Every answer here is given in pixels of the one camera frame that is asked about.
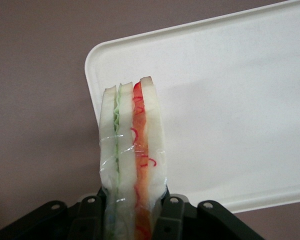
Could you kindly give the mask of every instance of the white plastic tray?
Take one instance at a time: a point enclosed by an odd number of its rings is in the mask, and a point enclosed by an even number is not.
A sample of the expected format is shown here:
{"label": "white plastic tray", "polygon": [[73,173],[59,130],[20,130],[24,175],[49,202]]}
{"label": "white plastic tray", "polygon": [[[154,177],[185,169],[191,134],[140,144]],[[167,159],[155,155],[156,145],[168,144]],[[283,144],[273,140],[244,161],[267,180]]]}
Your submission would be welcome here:
{"label": "white plastic tray", "polygon": [[85,74],[105,88],[152,76],[168,187],[233,212],[300,202],[300,1],[101,43]]}

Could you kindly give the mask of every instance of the plastic wrap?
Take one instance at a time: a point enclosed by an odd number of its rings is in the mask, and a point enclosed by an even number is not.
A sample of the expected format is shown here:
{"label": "plastic wrap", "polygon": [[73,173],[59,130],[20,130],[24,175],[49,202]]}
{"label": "plastic wrap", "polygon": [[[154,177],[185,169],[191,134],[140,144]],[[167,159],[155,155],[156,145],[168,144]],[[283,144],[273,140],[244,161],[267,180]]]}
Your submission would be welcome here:
{"label": "plastic wrap", "polygon": [[105,239],[148,240],[167,183],[163,125],[150,77],[104,91],[99,135]]}

